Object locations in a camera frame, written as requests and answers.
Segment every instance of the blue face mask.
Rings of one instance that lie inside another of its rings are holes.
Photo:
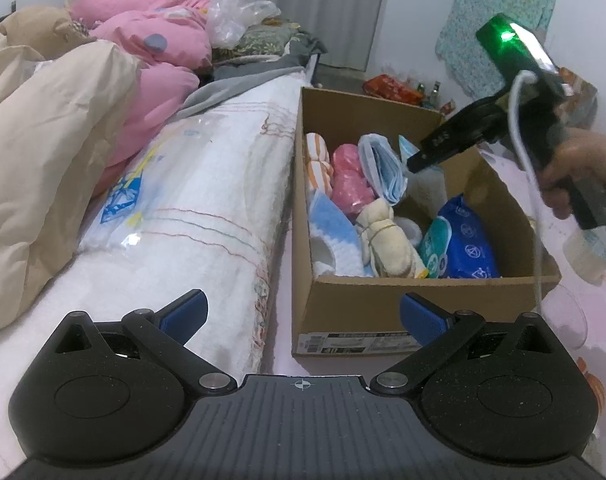
[[[378,134],[361,137],[359,159],[365,178],[377,196],[391,206],[401,202],[407,187],[405,167],[387,139]]]

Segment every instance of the blue gripper pad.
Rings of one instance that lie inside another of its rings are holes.
[[[158,328],[176,342],[185,345],[208,320],[208,298],[200,290],[192,290],[163,309]]]
[[[421,346],[446,332],[450,314],[418,294],[406,294],[400,306],[401,324]]]

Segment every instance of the pink bedsheet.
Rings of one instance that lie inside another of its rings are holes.
[[[163,128],[199,86],[192,70],[211,64],[203,12],[209,0],[67,0],[91,35],[142,61],[138,94],[94,196],[118,179],[128,160]]]

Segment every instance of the rolled towel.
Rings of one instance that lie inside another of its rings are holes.
[[[421,257],[393,218],[392,208],[382,198],[363,208],[355,225],[361,236],[363,264],[371,264],[381,278],[426,278],[428,271]]]
[[[334,170],[330,165],[330,154],[323,137],[318,134],[307,134],[305,136],[307,145],[307,190],[310,195],[315,190],[320,190],[328,197],[332,196],[332,178]]]

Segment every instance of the human hand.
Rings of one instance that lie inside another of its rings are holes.
[[[551,163],[539,176],[543,202],[557,218],[564,220],[572,214],[570,196],[556,187],[567,176],[581,179],[591,176],[606,186],[606,136],[569,128],[573,135],[560,144]]]

